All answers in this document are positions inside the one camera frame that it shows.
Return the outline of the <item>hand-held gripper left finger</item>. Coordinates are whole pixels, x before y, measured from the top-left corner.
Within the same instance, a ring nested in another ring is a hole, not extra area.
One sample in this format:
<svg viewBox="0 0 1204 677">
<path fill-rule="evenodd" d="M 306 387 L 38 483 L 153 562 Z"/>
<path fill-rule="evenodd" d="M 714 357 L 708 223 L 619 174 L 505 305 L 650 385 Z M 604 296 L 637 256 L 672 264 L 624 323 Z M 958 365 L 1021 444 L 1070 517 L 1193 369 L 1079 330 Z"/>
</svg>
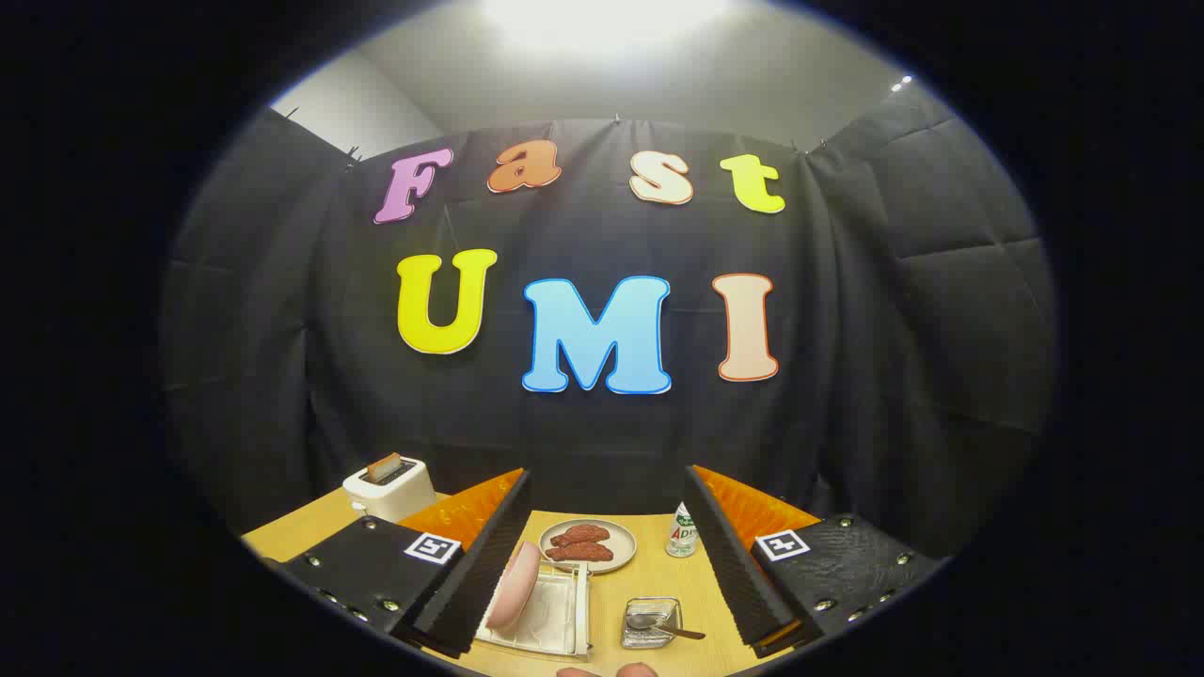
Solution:
<svg viewBox="0 0 1204 677">
<path fill-rule="evenodd" d="M 350 622 L 458 658 L 529 523 L 530 483 L 515 469 L 401 523 L 360 517 L 277 571 Z"/>
</svg>

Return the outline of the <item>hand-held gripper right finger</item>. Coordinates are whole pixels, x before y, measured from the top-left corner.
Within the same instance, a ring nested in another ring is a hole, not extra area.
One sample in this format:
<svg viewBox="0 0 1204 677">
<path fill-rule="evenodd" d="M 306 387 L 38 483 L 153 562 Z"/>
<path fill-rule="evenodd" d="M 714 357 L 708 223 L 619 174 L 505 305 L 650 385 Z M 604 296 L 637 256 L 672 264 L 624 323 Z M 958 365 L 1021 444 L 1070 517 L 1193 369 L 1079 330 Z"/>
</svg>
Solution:
<svg viewBox="0 0 1204 677">
<path fill-rule="evenodd" d="M 811 516 L 700 465 L 685 469 L 683 505 L 760 658 L 864 624 L 946 563 L 861 516 Z"/>
</svg>

